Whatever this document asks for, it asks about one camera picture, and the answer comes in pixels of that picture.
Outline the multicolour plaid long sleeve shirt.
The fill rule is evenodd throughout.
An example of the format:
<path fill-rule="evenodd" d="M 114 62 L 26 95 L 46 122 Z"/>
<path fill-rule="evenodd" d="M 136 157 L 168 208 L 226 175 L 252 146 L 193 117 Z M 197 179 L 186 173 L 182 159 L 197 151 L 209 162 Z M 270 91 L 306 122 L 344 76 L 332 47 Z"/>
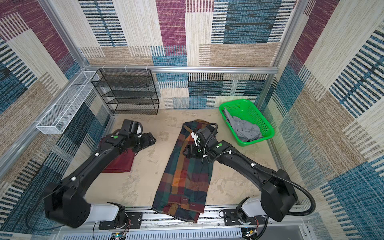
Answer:
<path fill-rule="evenodd" d="M 188 158 L 183 152 L 188 145 L 195 145 L 191 133 L 208 125 L 203 120 L 183 123 L 156 191 L 153 211 L 197 223 L 205 209 L 213 165 L 202 158 Z"/>

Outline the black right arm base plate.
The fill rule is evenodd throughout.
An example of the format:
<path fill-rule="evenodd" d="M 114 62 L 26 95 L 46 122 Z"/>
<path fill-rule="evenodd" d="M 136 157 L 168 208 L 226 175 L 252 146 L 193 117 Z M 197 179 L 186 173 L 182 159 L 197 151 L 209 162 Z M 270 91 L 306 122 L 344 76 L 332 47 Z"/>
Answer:
<path fill-rule="evenodd" d="M 223 209 L 220 210 L 219 216 L 224 219 L 225 226 L 257 226 L 264 225 L 266 217 L 255 216 L 248 220 L 241 221 L 237 215 L 236 209 Z"/>

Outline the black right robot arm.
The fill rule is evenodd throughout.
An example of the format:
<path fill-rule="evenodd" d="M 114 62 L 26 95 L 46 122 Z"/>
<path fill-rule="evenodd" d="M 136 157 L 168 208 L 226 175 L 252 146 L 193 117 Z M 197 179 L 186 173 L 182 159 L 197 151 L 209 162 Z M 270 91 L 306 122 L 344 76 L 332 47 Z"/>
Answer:
<path fill-rule="evenodd" d="M 218 142 L 216 133 L 217 130 L 210 126 L 191 132 L 192 143 L 187 146 L 184 155 L 228 166 L 260 190 L 260 199 L 247 197 L 238 204 L 236 214 L 241 224 L 250 224 L 255 216 L 270 217 L 277 222 L 281 222 L 287 215 L 300 216 L 299 212 L 291 210 L 298 196 L 285 171 L 274 171 L 254 162 L 230 143 Z"/>

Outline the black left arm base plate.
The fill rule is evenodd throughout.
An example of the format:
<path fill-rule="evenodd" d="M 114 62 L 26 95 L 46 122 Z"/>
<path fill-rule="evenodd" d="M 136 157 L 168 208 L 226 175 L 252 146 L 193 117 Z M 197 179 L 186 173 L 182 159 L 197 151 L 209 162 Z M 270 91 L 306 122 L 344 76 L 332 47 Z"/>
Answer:
<path fill-rule="evenodd" d="M 128 212 L 122 224 L 115 223 L 114 221 L 101 221 L 99 230 L 128 230 L 139 229 L 142 224 L 142 212 Z"/>

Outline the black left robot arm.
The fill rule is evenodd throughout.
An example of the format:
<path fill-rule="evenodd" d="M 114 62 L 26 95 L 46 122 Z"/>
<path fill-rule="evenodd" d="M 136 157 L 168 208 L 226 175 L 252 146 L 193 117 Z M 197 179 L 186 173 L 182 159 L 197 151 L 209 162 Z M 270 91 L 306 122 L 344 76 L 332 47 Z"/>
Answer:
<path fill-rule="evenodd" d="M 45 216 L 71 228 L 85 223 L 110 222 L 118 228 L 127 224 L 126 208 L 117 203 L 90 204 L 84 196 L 94 180 L 122 153 L 138 153 L 156 143 L 152 133 L 144 133 L 141 123 L 124 120 L 120 129 L 104 137 L 97 150 L 58 184 L 44 190 Z"/>

